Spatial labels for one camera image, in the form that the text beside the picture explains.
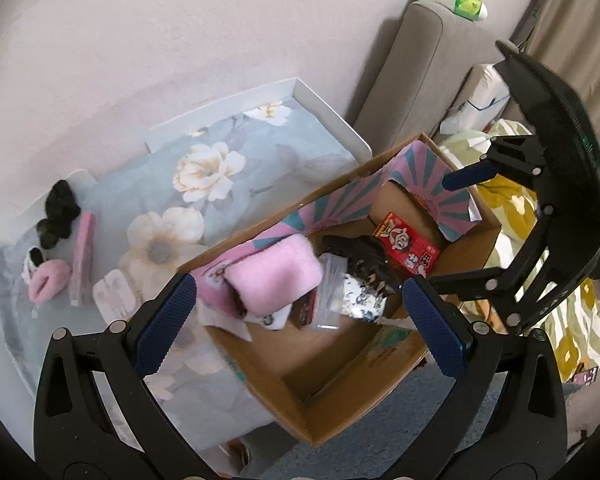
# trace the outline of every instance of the curtain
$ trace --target curtain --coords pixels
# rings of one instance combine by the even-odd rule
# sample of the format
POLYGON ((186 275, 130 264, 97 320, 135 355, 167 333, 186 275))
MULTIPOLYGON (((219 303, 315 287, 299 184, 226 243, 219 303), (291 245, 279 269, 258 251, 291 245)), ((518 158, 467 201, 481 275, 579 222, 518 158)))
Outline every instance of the curtain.
POLYGON ((600 0, 546 0, 526 53, 580 94, 600 140, 600 0))

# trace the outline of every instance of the sofa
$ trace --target sofa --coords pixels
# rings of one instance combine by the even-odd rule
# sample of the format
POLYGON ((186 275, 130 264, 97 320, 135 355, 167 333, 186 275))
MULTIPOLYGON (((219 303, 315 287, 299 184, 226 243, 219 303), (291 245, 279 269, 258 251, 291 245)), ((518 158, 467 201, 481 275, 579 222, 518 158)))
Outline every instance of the sofa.
POLYGON ((412 3, 354 129, 374 153, 414 133, 432 135, 472 67, 503 59, 499 39, 439 4, 412 3))

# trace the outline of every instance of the pink plush item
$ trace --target pink plush item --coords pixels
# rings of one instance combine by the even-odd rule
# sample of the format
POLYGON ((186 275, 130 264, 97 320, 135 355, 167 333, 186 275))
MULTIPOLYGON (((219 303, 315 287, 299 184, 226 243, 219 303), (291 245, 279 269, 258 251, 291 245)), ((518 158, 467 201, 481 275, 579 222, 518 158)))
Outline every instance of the pink plush item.
POLYGON ((49 260, 40 265, 29 282, 29 299, 45 303, 63 290, 71 278, 69 265, 62 260, 49 260))
POLYGON ((291 235, 224 270, 248 312, 269 316, 322 281, 322 266, 304 235, 291 235))

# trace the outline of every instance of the pink hair tie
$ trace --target pink hair tie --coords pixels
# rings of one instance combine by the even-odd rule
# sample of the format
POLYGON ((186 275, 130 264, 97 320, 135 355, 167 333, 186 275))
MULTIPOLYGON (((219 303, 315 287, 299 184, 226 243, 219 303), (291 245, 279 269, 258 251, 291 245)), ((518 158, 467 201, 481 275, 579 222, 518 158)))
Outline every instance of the pink hair tie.
POLYGON ((69 265, 62 260, 49 260, 40 265, 29 282, 29 299, 40 304, 63 290, 71 278, 69 265))

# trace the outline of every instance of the white wall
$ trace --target white wall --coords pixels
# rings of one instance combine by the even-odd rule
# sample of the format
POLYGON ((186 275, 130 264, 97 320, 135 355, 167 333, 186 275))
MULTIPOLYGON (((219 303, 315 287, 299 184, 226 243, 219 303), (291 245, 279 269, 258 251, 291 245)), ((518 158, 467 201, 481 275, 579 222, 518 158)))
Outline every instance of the white wall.
MULTIPOLYGON (((506 38, 529 2, 484 1, 506 38)), ((354 118, 407 2, 0 0, 0 218, 76 164, 138 155, 136 131, 272 80, 354 118)))

